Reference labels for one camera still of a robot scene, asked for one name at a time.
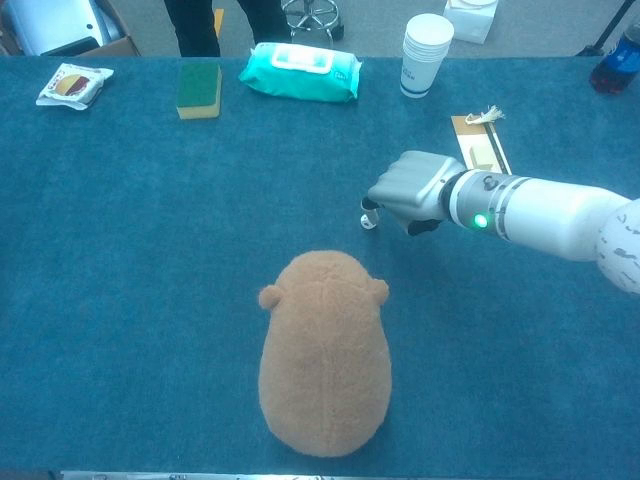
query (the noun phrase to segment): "plush ear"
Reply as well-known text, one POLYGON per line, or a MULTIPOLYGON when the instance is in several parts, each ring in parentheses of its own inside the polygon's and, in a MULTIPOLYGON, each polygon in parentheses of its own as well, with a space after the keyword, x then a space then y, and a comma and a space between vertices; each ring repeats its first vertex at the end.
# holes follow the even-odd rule
POLYGON ((389 296, 389 286, 387 285, 387 282, 384 280, 378 280, 377 278, 372 278, 369 281, 369 285, 371 286, 371 294, 375 301, 378 305, 383 305, 389 296))
POLYGON ((284 291, 275 285, 268 285, 262 289, 258 297, 258 303, 265 310, 272 310, 278 305, 280 299, 284 296, 284 291))

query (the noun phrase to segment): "black pants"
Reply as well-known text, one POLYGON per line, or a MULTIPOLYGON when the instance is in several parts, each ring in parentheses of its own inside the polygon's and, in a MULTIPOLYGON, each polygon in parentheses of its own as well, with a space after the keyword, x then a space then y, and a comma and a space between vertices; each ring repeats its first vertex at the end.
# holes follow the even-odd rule
MULTIPOLYGON (((238 3, 247 15, 256 43, 291 41, 280 0, 238 0, 238 3)), ((183 57, 220 56, 211 0, 164 0, 164 4, 183 57)))

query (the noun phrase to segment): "brown plush toy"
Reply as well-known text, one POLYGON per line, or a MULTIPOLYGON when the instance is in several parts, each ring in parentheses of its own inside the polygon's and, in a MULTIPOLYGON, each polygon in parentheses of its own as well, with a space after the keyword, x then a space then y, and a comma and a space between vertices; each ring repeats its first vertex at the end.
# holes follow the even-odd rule
POLYGON ((260 292, 271 323, 260 363, 269 429, 298 452, 347 455, 384 420, 391 360, 380 322, 389 294, 356 259, 300 255, 260 292))

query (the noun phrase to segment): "yellow sponge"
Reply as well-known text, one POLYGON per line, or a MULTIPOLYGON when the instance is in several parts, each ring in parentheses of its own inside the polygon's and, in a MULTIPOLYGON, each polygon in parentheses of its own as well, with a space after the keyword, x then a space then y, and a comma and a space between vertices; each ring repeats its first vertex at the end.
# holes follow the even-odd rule
POLYGON ((216 63, 189 63, 180 70, 178 115, 182 120, 220 114, 222 71, 216 63))

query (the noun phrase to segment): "wet wipes package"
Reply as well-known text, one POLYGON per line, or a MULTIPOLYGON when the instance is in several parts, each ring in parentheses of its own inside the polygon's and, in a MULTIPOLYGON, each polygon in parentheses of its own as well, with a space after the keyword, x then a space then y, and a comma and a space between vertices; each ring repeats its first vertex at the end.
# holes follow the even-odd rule
POLYGON ((38 95, 36 105, 65 105, 75 110, 85 110, 111 75, 113 70, 108 68, 88 68, 63 63, 38 95))
POLYGON ((288 43, 259 43, 240 81, 269 95, 321 102, 358 98, 362 62, 351 53, 288 43))

